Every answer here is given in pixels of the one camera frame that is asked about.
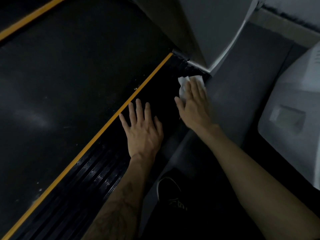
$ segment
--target hand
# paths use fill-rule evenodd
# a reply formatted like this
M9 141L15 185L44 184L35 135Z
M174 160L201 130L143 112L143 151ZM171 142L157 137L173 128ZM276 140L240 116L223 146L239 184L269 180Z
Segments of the hand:
M206 91L194 77L190 77L190 82L186 84L186 106L180 98L175 97L174 100L181 119L195 133L199 134L212 125Z
M131 127L128 126L122 113L119 118L127 135L131 160L142 160L144 164L151 168L163 140L162 123L157 117L154 117L154 126L149 103L146 103L144 118L140 99L136 100L136 105L137 117L133 103L129 104Z

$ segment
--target white tissue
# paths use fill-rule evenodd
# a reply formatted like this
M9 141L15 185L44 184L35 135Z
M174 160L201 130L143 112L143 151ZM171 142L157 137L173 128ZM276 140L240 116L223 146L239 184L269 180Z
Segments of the white tissue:
M193 76L196 80L198 80L201 83L202 88L205 88L205 83L203 82L202 76ZM181 100L185 103L186 102L186 83L190 81L190 77L186 76L186 77L179 77L178 81L181 85L180 89L179 89L179 97L181 98Z

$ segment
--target shoe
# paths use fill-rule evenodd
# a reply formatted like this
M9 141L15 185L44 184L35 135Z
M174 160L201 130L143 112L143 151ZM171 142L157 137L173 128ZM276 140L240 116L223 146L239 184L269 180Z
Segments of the shoe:
M182 192L186 177L177 169L162 175L157 183L157 196L161 204L187 211L186 201Z

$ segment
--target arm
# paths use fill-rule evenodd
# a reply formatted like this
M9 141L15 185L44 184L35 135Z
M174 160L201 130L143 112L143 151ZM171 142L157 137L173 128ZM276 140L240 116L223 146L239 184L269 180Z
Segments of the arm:
M136 104L137 117L134 105L129 104L131 127L119 116L128 139L129 167L82 240L135 237L146 180L163 139L162 124L155 117L154 126L150 104L146 103L144 118L141 101L137 99Z
M320 219L220 129L211 123L206 92L194 79L187 84L185 107L176 97L180 116L211 149L239 202L266 239L320 238Z

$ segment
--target yellow stripe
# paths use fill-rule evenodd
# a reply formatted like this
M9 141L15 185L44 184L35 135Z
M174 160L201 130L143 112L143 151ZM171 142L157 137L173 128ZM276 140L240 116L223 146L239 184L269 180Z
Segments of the yellow stripe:
M6 28L2 32L0 32L0 41L8 37L12 33L16 32L19 28L30 23L32 20L36 19L40 15L44 14L46 11L50 10L51 8L61 3L62 1L63 0L52 0L47 4L43 5L42 7L40 7L39 9L35 10L34 12L30 13L29 15L25 16L23 19L19 20L15 24L11 25L9 28Z
M7 232L2 240L8 240L14 232L22 225L22 223L30 216L30 214L40 205L46 196L56 187L62 178L70 171L70 169L80 160L80 158L87 152L87 150L94 144L94 142L104 133L104 131L111 125L111 123L119 116L119 114L128 106L141 89L150 81L150 79L159 71L159 69L172 56L169 53L167 57L157 66L156 69L147 77L147 79L138 87L138 89L128 98L128 100L121 106L121 108L111 117L111 119L101 128L101 130L91 139L91 141L82 149L82 151L74 158L74 160L62 171L62 173L53 181L53 183L43 192L43 194L34 202L34 204L23 214L16 224Z

